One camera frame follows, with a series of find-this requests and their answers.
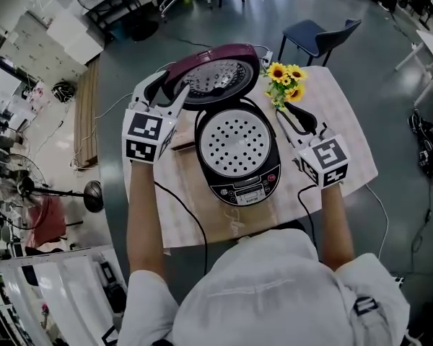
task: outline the table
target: table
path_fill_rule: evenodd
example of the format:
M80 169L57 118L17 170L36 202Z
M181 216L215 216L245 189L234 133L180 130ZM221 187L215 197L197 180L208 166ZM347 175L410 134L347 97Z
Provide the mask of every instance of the table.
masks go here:
M314 109L321 109L328 127L336 133L340 133L345 138L349 148L351 154L349 174L341 188L344 195L349 195L374 179L377 176L377 168L358 120L330 71L321 66L311 66L305 70L309 74L309 79L305 82L306 93L302 102L308 102L308 108L313 112ZM286 223L306 215L305 210L297 200L297 193L303 187L311 185L311 180L306 174L299 172L292 161L294 158L293 148L282 133L276 121L274 108L264 94L268 82L268 78L260 77L247 97L262 109L276 132L276 142L281 156L281 178L276 191L269 199L274 205L276 221ZM186 113L186 111L181 112L180 117L187 116ZM172 190L180 199L186 201L175 153L176 151L170 149L164 152L161 159L154 165L154 178L158 183ZM126 174L127 191L130 190L129 180L130 176ZM203 244L195 221L179 203L157 187L156 194L164 247ZM318 189L304 192L302 200L311 213L321 208Z
M433 89L433 62L429 64L428 66L425 66L417 56L417 53L423 49L428 48L429 52L433 55L433 35L430 35L429 33L422 32L417 30L417 33L419 34L421 38L421 43L419 46L417 46L412 53L407 55L407 57L401 61L396 67L395 70L399 71L401 67L406 64L408 61L410 61L412 58L415 58L418 65L422 68L427 78L429 78L429 83L427 87L425 87L424 91L420 94L420 96L417 98L417 100L414 102L414 106L417 106L424 98L425 96Z

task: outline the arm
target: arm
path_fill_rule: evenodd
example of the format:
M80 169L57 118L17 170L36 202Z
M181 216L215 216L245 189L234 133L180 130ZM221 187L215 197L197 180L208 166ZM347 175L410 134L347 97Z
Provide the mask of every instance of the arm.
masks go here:
M323 202L323 262L333 271L354 259L353 240L345 216L340 184L321 190Z
M130 273L149 270L165 278L163 249L152 165L133 161L127 225Z

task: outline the sunflower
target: sunflower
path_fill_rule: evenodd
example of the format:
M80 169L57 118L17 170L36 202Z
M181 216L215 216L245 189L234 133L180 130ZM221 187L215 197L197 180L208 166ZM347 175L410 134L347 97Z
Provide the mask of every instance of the sunflower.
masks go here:
M280 84L287 77L287 68L280 63L272 63L268 68L268 77Z
M283 84L284 86L289 86L289 85L290 85L290 82L291 82L291 79L290 79L289 76L285 76L285 77L282 79L282 84Z
M287 89L285 91L286 101L300 101L304 93L305 86L303 84L298 84L293 89Z
M299 66L287 66L287 73L295 81L304 81L305 79L308 78L308 73L306 73Z

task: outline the fan base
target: fan base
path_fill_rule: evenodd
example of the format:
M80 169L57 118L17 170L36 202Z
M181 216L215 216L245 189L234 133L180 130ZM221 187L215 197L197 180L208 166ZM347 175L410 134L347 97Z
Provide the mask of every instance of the fan base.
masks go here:
M85 208L91 213L99 213L104 208L102 200L101 184L98 181L90 181L84 188Z
M146 40L159 29L159 23L152 20L144 20L131 31L131 38L135 43Z

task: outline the gray floor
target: gray floor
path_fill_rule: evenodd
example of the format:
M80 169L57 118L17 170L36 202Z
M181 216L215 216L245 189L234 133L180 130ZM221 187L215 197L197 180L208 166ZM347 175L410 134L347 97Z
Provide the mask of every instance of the gray floor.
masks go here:
M426 79L415 63L398 73L393 70L410 52L410 39L395 28L387 12L369 0L245 0L245 5L240 0L224 0L223 4L221 9L214 4L210 10L197 1L189 5L179 3L170 10L169 22L148 40L111 43L101 55L97 114L132 92L139 81L161 65L201 50L171 36L207 45L257 43L270 47L276 56L281 31L287 25L309 18L326 29L336 30L347 18L362 19L350 39L332 53L328 68L353 107L379 170L378 178L370 185L390 217L382 263L395 274L410 272L411 240L423 223L428 205L428 182L417 166L416 141L406 123L412 102L426 85ZM400 17L396 19L411 40L418 42L415 27ZM306 65L307 56L287 43L283 62ZM108 223L127 275L127 200L121 166L124 109L119 105L98 122L97 137ZM433 93L420 109L424 116L433 119ZM385 217L377 201L362 188L347 197L346 211L357 254L377 253L385 231ZM320 216L315 214L313 219L320 242ZM210 263L231 245L231 242L212 244ZM203 253L202 247L174 249L167 258L170 286L177 300L182 301L200 278ZM433 298L433 216L414 262L416 273L408 274L403 285L412 305L412 319Z

